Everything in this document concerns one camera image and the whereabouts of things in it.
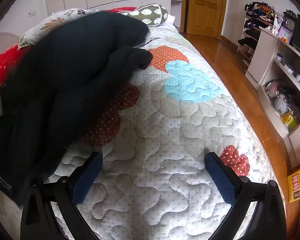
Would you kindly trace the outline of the green polka dot pillow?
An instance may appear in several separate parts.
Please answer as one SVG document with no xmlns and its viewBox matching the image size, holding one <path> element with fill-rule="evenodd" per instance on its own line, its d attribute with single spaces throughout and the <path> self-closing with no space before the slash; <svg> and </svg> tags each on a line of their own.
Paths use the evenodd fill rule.
<svg viewBox="0 0 300 240">
<path fill-rule="evenodd" d="M 148 27 L 162 25 L 168 18 L 168 11 L 160 4 L 143 5 L 134 11 L 120 12 L 120 14 L 140 20 Z"/>
</svg>

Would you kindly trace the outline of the heart pattern quilt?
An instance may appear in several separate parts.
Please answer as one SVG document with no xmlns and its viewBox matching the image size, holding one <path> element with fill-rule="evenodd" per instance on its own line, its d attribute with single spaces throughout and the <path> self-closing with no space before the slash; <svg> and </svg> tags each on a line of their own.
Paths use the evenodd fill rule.
<svg viewBox="0 0 300 240">
<path fill-rule="evenodd" d="M 230 209 L 204 165 L 215 152 L 257 183 L 275 179 L 258 137 L 219 77 L 184 38 L 153 28 L 136 74 L 49 178 L 91 152 L 103 168 L 78 208 L 101 239 L 208 239 Z"/>
</svg>

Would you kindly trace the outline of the red pillow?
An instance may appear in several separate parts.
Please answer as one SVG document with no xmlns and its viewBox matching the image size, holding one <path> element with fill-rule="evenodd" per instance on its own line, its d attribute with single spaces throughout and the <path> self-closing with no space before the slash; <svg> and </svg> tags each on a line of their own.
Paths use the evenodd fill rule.
<svg viewBox="0 0 300 240">
<path fill-rule="evenodd" d="M 23 55 L 31 47 L 20 48 L 17 44 L 0 54 L 0 88 L 6 82 L 9 72 L 16 67 Z"/>
</svg>

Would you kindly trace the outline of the black pants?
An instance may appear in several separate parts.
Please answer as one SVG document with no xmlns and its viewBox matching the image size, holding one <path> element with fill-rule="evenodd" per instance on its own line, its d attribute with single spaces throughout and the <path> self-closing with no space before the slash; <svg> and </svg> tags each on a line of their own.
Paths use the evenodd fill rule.
<svg viewBox="0 0 300 240">
<path fill-rule="evenodd" d="M 46 35 L 21 58 L 0 90 L 0 190 L 18 205 L 49 178 L 85 129 L 105 112 L 152 54 L 149 28 L 96 12 Z"/>
</svg>

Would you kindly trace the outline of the floral white pillow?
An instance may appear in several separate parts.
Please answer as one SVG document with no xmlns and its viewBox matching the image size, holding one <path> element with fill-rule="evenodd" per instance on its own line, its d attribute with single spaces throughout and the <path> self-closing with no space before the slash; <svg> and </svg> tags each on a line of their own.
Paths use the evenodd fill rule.
<svg viewBox="0 0 300 240">
<path fill-rule="evenodd" d="M 18 49 L 26 48 L 37 44 L 50 31 L 66 23 L 82 18 L 86 15 L 94 14 L 100 10 L 85 10 L 71 8 L 63 11 L 54 12 L 39 24 L 26 31 L 20 38 Z"/>
</svg>

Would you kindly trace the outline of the table clock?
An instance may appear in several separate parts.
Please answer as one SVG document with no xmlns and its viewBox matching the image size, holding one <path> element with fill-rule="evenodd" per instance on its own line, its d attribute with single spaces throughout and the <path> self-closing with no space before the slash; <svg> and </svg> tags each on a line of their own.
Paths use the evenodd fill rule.
<svg viewBox="0 0 300 240">
<path fill-rule="evenodd" d="M 297 14 L 295 14 L 293 11 L 288 9 L 283 14 L 284 14 L 283 23 L 282 23 L 283 27 L 288 29 L 291 32 L 294 32 L 297 23 Z"/>
</svg>

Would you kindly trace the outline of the yellow shopping bag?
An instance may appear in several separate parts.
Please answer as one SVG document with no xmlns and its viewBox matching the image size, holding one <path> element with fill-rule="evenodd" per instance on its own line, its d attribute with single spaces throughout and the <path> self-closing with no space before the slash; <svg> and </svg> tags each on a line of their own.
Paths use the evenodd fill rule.
<svg viewBox="0 0 300 240">
<path fill-rule="evenodd" d="M 300 168 L 288 176 L 289 202 L 300 200 Z"/>
</svg>

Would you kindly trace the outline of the white tv cabinet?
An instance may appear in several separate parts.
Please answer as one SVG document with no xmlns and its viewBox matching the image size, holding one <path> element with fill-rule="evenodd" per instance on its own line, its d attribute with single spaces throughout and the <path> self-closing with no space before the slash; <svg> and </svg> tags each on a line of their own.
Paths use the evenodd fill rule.
<svg viewBox="0 0 300 240">
<path fill-rule="evenodd" d="M 262 28 L 246 76 L 285 143 L 291 166 L 300 165 L 300 52 Z"/>
</svg>

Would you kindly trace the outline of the wooden door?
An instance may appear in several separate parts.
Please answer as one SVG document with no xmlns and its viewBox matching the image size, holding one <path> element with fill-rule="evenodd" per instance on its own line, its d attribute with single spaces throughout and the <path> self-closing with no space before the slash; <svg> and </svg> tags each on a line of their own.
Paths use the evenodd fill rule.
<svg viewBox="0 0 300 240">
<path fill-rule="evenodd" d="M 219 38 L 227 0 L 187 0 L 185 33 Z"/>
</svg>

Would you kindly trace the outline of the shoe rack with shoes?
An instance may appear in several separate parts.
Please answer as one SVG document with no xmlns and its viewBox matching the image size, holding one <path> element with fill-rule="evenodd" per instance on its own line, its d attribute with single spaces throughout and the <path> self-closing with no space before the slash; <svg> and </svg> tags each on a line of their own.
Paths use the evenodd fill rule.
<svg viewBox="0 0 300 240">
<path fill-rule="evenodd" d="M 243 56 L 243 62 L 249 67 L 261 30 L 266 29 L 276 35 L 283 18 L 274 10 L 274 7 L 266 2 L 247 3 L 244 10 L 245 19 L 236 54 L 240 53 Z"/>
</svg>

